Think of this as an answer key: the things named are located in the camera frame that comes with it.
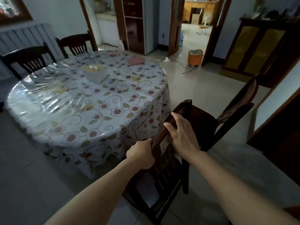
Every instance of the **white radiator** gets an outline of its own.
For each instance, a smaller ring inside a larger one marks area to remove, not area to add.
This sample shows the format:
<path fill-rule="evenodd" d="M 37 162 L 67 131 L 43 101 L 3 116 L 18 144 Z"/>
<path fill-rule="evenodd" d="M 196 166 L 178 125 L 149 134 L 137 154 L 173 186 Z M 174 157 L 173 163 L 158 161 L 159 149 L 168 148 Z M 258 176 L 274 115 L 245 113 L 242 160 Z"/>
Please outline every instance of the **white radiator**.
<path fill-rule="evenodd" d="M 15 27 L 0 28 L 0 55 L 32 46 L 43 45 L 46 42 L 56 60 L 64 59 L 61 50 L 55 41 L 55 35 L 49 24 L 28 22 Z M 51 62 L 49 55 L 44 58 L 46 63 Z M 13 66 L 22 75 L 24 69 L 19 65 Z M 0 61 L 0 81 L 14 77 L 9 69 Z"/>

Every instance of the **orange trash can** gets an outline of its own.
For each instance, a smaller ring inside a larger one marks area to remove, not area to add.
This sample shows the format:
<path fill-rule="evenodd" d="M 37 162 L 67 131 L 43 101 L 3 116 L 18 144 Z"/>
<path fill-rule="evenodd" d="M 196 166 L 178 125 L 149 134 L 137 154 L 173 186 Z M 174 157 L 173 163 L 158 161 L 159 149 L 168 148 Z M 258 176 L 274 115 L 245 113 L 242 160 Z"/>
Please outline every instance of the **orange trash can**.
<path fill-rule="evenodd" d="M 187 63 L 190 66 L 193 65 L 200 65 L 202 62 L 202 58 L 203 58 L 203 51 L 202 50 L 190 50 L 188 52 L 188 57 L 187 57 Z"/>

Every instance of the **round table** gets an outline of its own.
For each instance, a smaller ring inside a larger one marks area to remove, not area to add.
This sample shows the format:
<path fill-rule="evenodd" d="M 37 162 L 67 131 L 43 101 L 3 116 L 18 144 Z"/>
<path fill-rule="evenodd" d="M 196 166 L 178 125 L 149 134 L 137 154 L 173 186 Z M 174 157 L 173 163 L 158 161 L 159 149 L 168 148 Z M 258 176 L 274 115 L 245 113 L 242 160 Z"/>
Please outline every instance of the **round table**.
<path fill-rule="evenodd" d="M 97 165 L 155 136 L 162 115 L 170 113 L 164 70 L 149 60 L 129 65 L 131 57 L 97 51 L 51 64 L 20 81 L 5 106 L 44 154 L 94 178 Z M 89 64 L 106 68 L 102 83 L 85 78 L 82 68 Z"/>

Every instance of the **person's left hand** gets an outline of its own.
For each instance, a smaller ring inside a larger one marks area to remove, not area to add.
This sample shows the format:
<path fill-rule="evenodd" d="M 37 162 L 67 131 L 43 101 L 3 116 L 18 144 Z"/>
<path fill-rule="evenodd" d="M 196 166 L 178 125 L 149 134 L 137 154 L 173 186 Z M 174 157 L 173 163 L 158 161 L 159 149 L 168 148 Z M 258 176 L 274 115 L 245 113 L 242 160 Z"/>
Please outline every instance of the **person's left hand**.
<path fill-rule="evenodd" d="M 149 169 L 155 162 L 151 152 L 152 139 L 137 141 L 126 153 L 127 159 L 137 163 L 140 169 Z"/>

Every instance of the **yellow tissue box lid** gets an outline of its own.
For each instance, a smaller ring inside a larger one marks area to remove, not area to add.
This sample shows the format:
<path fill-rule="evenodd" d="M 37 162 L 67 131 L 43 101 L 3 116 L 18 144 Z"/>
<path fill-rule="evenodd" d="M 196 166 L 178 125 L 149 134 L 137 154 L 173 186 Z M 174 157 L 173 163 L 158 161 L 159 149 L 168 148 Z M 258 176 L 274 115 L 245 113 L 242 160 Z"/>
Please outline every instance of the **yellow tissue box lid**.
<path fill-rule="evenodd" d="M 86 71 L 86 72 L 90 72 L 90 73 L 99 73 L 100 71 L 104 70 L 105 67 L 103 65 L 97 65 L 97 64 L 90 64 L 88 66 L 85 66 L 82 70 L 83 71 Z"/>

